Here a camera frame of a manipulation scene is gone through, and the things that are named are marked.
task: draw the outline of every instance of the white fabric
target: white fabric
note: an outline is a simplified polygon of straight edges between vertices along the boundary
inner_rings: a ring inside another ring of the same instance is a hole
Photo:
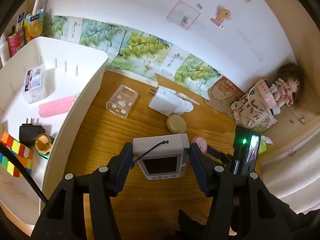
[[[296,213],[320,208],[320,130],[261,166],[268,190]]]

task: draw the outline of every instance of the white plastic basket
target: white plastic basket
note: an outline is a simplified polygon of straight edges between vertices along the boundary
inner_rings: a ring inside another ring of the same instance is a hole
[[[73,141],[97,94],[108,55],[75,43],[38,37],[24,46],[0,70],[0,120],[4,130],[19,140],[19,127],[33,118],[55,141],[48,160],[34,153],[31,175],[50,197],[60,180]],[[45,64],[48,97],[28,105],[22,97],[26,69]],[[41,118],[39,104],[79,95],[65,114]],[[41,201],[23,178],[11,176],[0,165],[0,201],[22,222],[34,225]]]

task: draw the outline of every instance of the white string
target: white string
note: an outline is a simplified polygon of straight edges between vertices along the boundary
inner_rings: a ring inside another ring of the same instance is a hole
[[[271,116],[272,118],[274,118],[274,116],[271,115],[271,114],[264,113],[264,112],[261,112],[261,111],[255,109],[255,108],[251,105],[251,103],[250,103],[250,98],[249,98],[249,97],[250,97],[251,91],[252,91],[256,86],[258,86],[259,84],[261,84],[263,81],[264,81],[264,80],[262,80],[260,83],[258,83],[258,84],[256,84],[256,85],[254,85],[254,86],[250,89],[249,94],[248,94],[248,102],[249,102],[249,105],[252,107],[252,109],[256,110],[258,113],[260,113],[260,114],[266,114],[266,115],[269,115],[269,116]]]

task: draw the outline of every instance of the wooden table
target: wooden table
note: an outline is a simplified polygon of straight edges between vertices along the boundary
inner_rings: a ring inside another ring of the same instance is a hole
[[[200,96],[165,78],[160,85],[182,92],[200,103],[190,113],[183,114],[189,139],[204,137],[208,144],[224,153],[233,153],[234,121],[206,106]],[[106,109],[106,102],[120,85],[137,91],[139,96],[126,119]],[[69,155],[65,174],[84,175],[109,162],[118,155],[125,142],[135,137],[171,134],[166,116],[152,110],[150,86],[116,73],[104,74],[100,91],[85,116]],[[147,180],[136,165],[129,171],[124,189],[111,199],[116,222],[123,240],[163,239],[166,231],[179,229],[178,210],[194,220],[205,223],[211,205],[199,190],[190,163],[184,177]],[[88,239],[94,239],[90,218],[89,197],[85,196],[85,221]]]

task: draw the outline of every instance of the pink round object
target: pink round object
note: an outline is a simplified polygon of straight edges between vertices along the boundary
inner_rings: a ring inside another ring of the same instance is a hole
[[[207,142],[205,141],[205,139],[203,137],[200,137],[200,136],[193,137],[193,139],[190,142],[191,143],[194,143],[194,142],[197,143],[197,145],[199,146],[200,151],[202,153],[206,153],[207,152],[208,145],[207,145]]]

